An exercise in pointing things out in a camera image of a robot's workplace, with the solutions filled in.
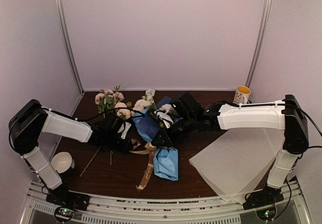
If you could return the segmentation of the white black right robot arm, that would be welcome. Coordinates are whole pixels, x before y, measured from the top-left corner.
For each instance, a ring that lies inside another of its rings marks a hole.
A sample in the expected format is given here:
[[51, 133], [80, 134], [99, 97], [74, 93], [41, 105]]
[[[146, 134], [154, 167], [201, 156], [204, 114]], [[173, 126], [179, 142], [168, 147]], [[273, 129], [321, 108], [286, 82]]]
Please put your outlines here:
[[172, 148], [174, 143], [193, 132], [220, 132], [217, 149], [225, 154], [237, 153], [242, 147], [256, 160], [263, 156], [273, 161], [266, 187], [258, 193], [261, 204], [269, 204], [277, 197], [297, 160], [308, 149], [307, 117], [293, 95], [283, 100], [243, 104], [221, 101], [203, 108], [190, 93], [185, 93], [148, 116], [162, 124], [152, 145]]

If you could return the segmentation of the pink fake rose stem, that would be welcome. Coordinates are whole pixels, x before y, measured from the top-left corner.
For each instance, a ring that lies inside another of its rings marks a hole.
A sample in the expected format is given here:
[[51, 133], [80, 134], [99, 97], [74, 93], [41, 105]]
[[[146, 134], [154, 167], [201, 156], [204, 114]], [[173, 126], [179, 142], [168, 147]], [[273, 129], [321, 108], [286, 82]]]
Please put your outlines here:
[[136, 101], [134, 104], [134, 107], [132, 108], [133, 110], [136, 111], [142, 111], [144, 109], [147, 109], [151, 106], [151, 102], [145, 99], [139, 99]]

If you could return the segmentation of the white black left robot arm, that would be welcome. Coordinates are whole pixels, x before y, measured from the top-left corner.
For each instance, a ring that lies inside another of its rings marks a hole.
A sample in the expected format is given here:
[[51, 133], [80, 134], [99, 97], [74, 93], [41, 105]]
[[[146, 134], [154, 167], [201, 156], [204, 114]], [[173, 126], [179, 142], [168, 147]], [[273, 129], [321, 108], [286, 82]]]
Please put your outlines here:
[[53, 190], [53, 198], [62, 206], [72, 202], [72, 194], [62, 187], [63, 180], [41, 150], [40, 142], [69, 138], [89, 145], [108, 147], [126, 154], [133, 149], [127, 138], [131, 124], [112, 110], [102, 121], [93, 123], [67, 116], [46, 108], [36, 100], [30, 100], [9, 121], [9, 144], [33, 169], [40, 180]]

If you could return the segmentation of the beige ribbon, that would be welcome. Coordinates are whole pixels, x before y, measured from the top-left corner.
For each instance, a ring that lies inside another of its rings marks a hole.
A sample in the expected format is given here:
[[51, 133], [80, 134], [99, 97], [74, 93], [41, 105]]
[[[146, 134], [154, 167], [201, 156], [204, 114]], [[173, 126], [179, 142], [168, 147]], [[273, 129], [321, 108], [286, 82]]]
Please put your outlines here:
[[130, 153], [140, 156], [145, 156], [146, 158], [146, 165], [143, 172], [143, 176], [141, 178], [141, 181], [138, 185], [136, 185], [136, 190], [138, 192], [143, 191], [146, 186], [148, 185], [150, 178], [154, 171], [154, 156], [156, 154], [156, 146], [153, 146], [151, 142], [147, 142], [144, 145], [137, 140], [137, 139], [131, 139], [132, 144], [132, 150]]

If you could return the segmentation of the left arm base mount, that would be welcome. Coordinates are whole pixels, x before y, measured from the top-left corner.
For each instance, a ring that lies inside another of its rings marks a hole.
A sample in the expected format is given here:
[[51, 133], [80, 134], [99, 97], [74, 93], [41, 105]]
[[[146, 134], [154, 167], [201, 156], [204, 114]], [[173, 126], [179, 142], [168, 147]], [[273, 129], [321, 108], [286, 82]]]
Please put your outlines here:
[[53, 215], [59, 223], [69, 222], [79, 210], [86, 211], [90, 201], [87, 194], [69, 191], [64, 182], [54, 190], [44, 184], [41, 191], [46, 194], [47, 202], [57, 205]]

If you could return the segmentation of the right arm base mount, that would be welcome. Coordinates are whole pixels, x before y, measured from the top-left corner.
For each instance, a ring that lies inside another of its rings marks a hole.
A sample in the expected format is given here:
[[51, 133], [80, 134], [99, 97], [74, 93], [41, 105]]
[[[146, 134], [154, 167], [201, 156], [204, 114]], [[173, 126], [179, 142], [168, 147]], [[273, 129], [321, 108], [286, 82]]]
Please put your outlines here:
[[257, 217], [261, 221], [269, 222], [273, 221], [277, 216], [276, 203], [283, 200], [284, 196], [281, 189], [265, 186], [262, 190], [247, 193], [245, 195], [243, 209], [255, 210]]

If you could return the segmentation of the white fake flower long stem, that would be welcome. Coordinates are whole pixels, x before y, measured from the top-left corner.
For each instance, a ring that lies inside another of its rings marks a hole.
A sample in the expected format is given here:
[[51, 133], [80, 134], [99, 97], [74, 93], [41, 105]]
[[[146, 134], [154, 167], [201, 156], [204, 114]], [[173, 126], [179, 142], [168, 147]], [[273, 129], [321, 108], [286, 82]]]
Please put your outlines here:
[[155, 96], [155, 89], [146, 89], [145, 95], [142, 96], [142, 99], [149, 101], [149, 102], [153, 102], [154, 96]]

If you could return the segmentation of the blue wrapping paper sheet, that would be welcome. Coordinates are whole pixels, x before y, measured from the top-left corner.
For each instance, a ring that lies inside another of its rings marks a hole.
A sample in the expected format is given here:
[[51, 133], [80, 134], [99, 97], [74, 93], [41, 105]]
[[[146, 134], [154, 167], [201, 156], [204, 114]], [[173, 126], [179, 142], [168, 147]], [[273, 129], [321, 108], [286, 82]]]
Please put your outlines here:
[[[153, 138], [156, 136], [157, 132], [161, 130], [161, 127], [156, 123], [151, 117], [148, 116], [148, 111], [160, 110], [159, 108], [164, 104], [169, 104], [170, 98], [164, 97], [159, 104], [151, 102], [151, 106], [144, 109], [141, 114], [134, 114], [133, 122], [139, 133], [139, 135], [146, 141], [152, 142]], [[178, 150], [171, 148], [169, 150], [157, 147], [156, 154], [154, 156], [154, 174], [160, 178], [178, 181], [179, 179], [179, 154]]]

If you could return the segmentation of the pale rose leafy stem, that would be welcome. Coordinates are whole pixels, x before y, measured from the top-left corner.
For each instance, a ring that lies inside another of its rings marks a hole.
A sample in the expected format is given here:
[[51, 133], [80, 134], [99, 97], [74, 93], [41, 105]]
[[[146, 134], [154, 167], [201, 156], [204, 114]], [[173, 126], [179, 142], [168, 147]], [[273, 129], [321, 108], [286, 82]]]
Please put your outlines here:
[[174, 109], [171, 104], [164, 104], [159, 109], [165, 113], [174, 113]]

